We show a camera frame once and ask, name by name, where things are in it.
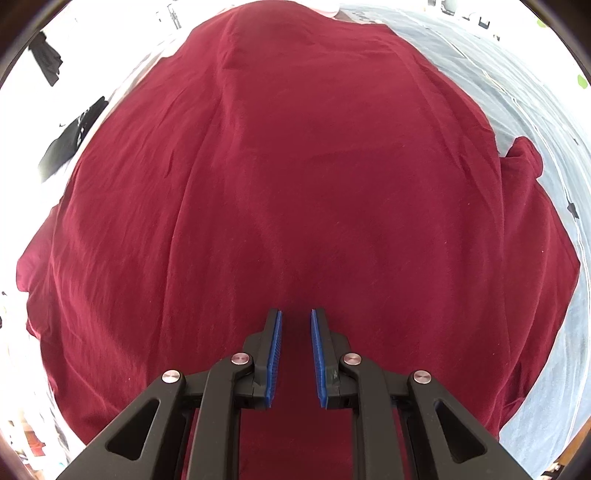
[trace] light blue sheet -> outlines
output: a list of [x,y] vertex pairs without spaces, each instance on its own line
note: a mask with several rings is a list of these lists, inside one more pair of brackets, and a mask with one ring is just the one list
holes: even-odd
[[[356,5],[342,5],[341,10],[354,20],[378,20],[390,26],[456,82],[486,113],[500,155],[523,135],[544,159],[540,183],[576,248],[581,275],[546,366],[501,430],[501,443],[537,477],[591,415],[591,142],[556,97],[494,40],[416,12]],[[569,202],[580,219],[567,210]]]

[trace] red cloth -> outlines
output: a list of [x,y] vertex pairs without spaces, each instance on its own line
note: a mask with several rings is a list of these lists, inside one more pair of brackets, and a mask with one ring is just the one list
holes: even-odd
[[431,371],[493,434],[538,377],[579,262],[519,138],[384,25],[291,2],[196,28],[112,113],[18,264],[57,402],[88,442],[163,371],[284,311],[243,478],[346,478],[310,310],[384,368]]

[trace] red t-shirt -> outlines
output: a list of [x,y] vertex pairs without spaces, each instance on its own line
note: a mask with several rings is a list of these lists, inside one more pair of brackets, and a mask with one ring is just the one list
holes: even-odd
[[284,312],[242,478],[350,476],[310,310],[383,368],[433,373],[497,434],[579,272],[519,138],[384,25],[292,2],[197,27],[100,127],[18,264],[59,407],[88,442],[165,370],[209,369]]

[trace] metal pivot screw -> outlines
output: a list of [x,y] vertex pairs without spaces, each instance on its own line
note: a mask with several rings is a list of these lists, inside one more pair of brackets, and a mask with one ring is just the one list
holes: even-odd
[[234,365],[245,365],[250,361],[250,359],[251,356],[244,352],[235,353],[232,355],[232,363]]
[[417,370],[413,374],[413,378],[416,383],[426,385],[431,381],[431,374],[425,370]]
[[359,365],[361,363],[361,355],[358,353],[346,353],[343,357],[343,362],[347,365]]
[[181,378],[181,374],[176,370],[167,370],[162,374],[162,381],[164,383],[175,383],[178,382],[179,378]]

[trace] black garment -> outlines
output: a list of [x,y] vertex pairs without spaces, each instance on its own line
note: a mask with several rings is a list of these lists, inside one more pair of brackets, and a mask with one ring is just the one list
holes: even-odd
[[47,37],[43,32],[39,32],[29,44],[29,50],[37,64],[41,67],[43,75],[52,87],[58,80],[60,66],[63,63],[60,54],[55,51],[47,42]]
[[100,97],[86,112],[68,125],[58,138],[51,142],[37,167],[41,181],[46,181],[74,156],[90,127],[108,104],[105,97]]

